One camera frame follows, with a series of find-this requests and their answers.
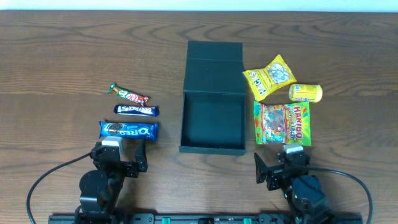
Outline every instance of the white backdrop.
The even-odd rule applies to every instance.
[[[398,0],[0,0],[0,9],[398,12]]]

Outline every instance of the dark blue wrapper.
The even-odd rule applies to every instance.
[[[159,109],[156,106],[124,106],[116,105],[113,109],[116,114],[136,116],[157,116]]]
[[[144,124],[144,123],[106,123],[99,122],[101,126],[101,134],[103,136],[117,136],[129,139],[148,139],[156,141],[158,123]]]

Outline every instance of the cylindrical container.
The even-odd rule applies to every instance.
[[[292,101],[317,103],[322,99],[320,85],[293,84],[289,89],[289,98]]]

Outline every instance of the yellow candy bag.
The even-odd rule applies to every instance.
[[[280,55],[267,67],[247,70],[243,75],[248,80],[256,101],[261,101],[275,90],[297,81]]]

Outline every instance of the open box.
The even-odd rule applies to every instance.
[[[246,152],[242,43],[188,41],[180,152]]]

